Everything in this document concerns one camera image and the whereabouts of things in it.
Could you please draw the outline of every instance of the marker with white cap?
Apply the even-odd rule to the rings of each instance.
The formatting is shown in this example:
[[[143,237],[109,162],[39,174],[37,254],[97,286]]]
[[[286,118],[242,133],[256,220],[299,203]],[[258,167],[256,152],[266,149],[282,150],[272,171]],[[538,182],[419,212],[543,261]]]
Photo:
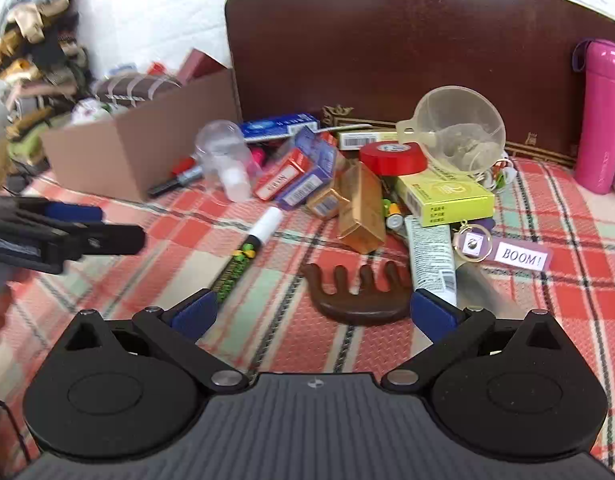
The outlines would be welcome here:
[[[238,280],[250,266],[260,249],[270,240],[283,220],[283,211],[270,207],[252,226],[241,246],[232,252],[232,257],[223,267],[210,289],[216,293],[220,307],[235,288]]]

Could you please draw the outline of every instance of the pile of clothes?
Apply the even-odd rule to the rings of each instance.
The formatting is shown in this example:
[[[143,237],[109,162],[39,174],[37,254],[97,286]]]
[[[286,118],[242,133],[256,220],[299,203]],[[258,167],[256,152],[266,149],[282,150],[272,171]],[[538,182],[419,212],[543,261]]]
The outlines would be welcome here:
[[[11,0],[0,35],[0,79],[7,83],[7,189],[19,192],[47,168],[39,133],[69,122],[89,95],[86,49],[76,41],[74,0]]]

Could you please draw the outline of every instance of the plaid tablecloth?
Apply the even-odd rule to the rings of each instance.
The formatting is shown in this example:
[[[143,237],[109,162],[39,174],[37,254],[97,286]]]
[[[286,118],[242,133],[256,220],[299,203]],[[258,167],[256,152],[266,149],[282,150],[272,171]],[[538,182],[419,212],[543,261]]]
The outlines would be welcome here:
[[[518,181],[497,199],[494,234],[537,241],[552,248],[554,257],[542,273],[496,265],[482,269],[521,307],[550,310],[598,375],[610,409],[593,453],[615,470],[615,195],[586,192],[560,166],[522,159],[516,164]],[[88,257],[62,276],[37,274],[15,285],[0,343],[0,397],[21,424],[26,385],[79,309],[122,319],[144,306],[174,305],[211,282],[268,206],[219,205],[200,187],[148,205],[122,203],[64,190],[50,175],[36,181],[33,193],[99,205],[109,221],[138,223],[149,236],[138,256]],[[199,344],[249,374],[370,370],[377,375],[427,345],[409,320],[362,328],[330,321],[315,310],[302,264],[317,262],[329,285],[329,270],[340,264],[356,275],[366,262],[378,269],[394,260],[404,276],[409,273],[397,240],[389,238],[372,256],[360,256],[337,242],[335,227],[335,220],[321,222],[303,210],[287,215]],[[26,438],[34,447],[27,432]],[[10,470],[22,465],[4,418],[0,460]]]

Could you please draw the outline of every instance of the gold key ring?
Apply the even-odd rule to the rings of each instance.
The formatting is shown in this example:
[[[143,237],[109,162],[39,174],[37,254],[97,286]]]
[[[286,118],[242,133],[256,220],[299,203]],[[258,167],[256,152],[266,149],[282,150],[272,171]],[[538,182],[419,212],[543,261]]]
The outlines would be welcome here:
[[[475,229],[480,230],[483,233],[483,235],[485,235],[488,248],[484,256],[478,256],[476,258],[472,258],[471,256],[466,256],[465,254],[463,254],[463,251],[459,249],[459,238],[461,237],[462,234],[473,232]],[[454,234],[452,245],[454,247],[454,250],[457,252],[457,254],[461,258],[463,258],[466,262],[472,262],[475,264],[480,263],[484,259],[486,259],[492,253],[492,248],[494,247],[492,245],[492,234],[488,231],[488,229],[486,229],[485,227],[479,224],[468,224],[465,220],[461,221],[461,227],[459,231],[456,234]]]

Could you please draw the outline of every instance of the brown wooden comb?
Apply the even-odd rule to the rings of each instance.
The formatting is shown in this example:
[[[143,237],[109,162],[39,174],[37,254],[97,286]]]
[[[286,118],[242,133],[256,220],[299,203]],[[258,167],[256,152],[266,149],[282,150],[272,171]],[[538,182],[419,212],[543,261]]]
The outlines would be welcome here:
[[[341,323],[353,325],[380,325],[392,323],[410,313],[412,287],[403,285],[398,267],[389,261],[383,267],[390,289],[377,289],[374,272],[369,265],[359,269],[361,286],[358,294],[350,292],[348,271],[343,266],[334,268],[336,292],[328,294],[323,290],[323,272],[316,264],[303,266],[312,302],[321,314]]]

